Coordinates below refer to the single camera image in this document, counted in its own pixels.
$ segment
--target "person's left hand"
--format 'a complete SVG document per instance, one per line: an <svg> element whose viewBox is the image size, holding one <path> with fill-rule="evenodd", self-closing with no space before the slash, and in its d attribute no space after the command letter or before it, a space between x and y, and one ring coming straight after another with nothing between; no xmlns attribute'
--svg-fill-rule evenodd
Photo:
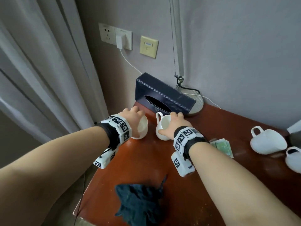
<svg viewBox="0 0 301 226"><path fill-rule="evenodd" d="M131 110L125 108L122 112L119 113L119 115L123 118L126 118L128 123L130 124L132 128L132 136L139 138L140 134L138 132L138 125L141 118L145 115L145 112L139 111L138 106L134 106L133 108L131 108Z"/></svg>

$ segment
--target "mug handle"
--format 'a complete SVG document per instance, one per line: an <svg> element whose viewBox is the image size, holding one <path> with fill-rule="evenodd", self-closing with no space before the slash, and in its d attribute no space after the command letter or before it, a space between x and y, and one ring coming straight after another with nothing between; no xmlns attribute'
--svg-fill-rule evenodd
<svg viewBox="0 0 301 226"><path fill-rule="evenodd" d="M298 147L289 147L288 149L286 149L286 151L285 151L285 153L286 153L286 156L288 156L289 154L288 154L288 151L289 150L291 150L291 149L295 149L295 150L297 150L298 152L301 152L301 149L300 148L298 148Z"/></svg>
<svg viewBox="0 0 301 226"><path fill-rule="evenodd" d="M251 129L251 134L252 134L252 136L253 137L255 137L256 136L256 134L254 133L254 129L255 128L258 128L259 129L259 131L260 131L260 133L262 133L263 132L263 129L262 129L262 127L260 127L260 126L255 126L254 128L252 128Z"/></svg>
<svg viewBox="0 0 301 226"><path fill-rule="evenodd" d="M161 113L161 112L157 112L157 113L156 113L157 124L159 124L159 122L160 122L160 120L159 120L159 115L160 115L160 120L161 120L162 117L163 117L163 113Z"/></svg>

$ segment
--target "dark blue cloth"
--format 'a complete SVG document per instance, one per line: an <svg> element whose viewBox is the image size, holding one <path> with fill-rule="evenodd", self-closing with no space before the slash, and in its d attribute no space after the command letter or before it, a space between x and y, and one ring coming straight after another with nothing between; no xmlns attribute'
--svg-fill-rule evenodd
<svg viewBox="0 0 301 226"><path fill-rule="evenodd" d="M115 216L122 216L130 226L157 225L162 217L159 199L163 197L165 181L166 176L158 189L138 184L115 186L121 201L120 209Z"/></svg>

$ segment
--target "forearm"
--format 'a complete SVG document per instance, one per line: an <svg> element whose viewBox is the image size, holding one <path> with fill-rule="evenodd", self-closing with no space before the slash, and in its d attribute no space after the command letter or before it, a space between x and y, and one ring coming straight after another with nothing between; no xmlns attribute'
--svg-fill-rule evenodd
<svg viewBox="0 0 301 226"><path fill-rule="evenodd" d="M40 225L55 201L108 145L105 131L92 127L43 144L2 168L1 218L10 225Z"/></svg>
<svg viewBox="0 0 301 226"><path fill-rule="evenodd" d="M274 225L300 223L253 174L210 144L194 144L189 155L227 225L237 220L244 225L264 225L266 220Z"/></svg>

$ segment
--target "reddish-brown tabletop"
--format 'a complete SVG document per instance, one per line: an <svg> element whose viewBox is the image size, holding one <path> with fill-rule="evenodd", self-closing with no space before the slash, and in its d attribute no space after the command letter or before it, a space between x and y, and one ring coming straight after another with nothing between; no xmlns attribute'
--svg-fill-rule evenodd
<svg viewBox="0 0 301 226"><path fill-rule="evenodd" d="M155 114L138 103L135 105L146 112L148 133L141 140L127 141L107 168L97 170L83 196L79 217L97 226L126 225L122 217L114 216L120 207L114 186L138 183L158 187L167 175L161 203L165 212L160 225L224 225L197 172L184 178L178 174L171 161L175 151L172 141L162 141L156 136ZM250 148L250 130L254 126L274 129L283 136L288 135L287 131L208 104L198 115L186 119L208 140L227 139L234 160L256 175L285 205L301 216L301 175L286 166L283 153L264 156Z"/></svg>

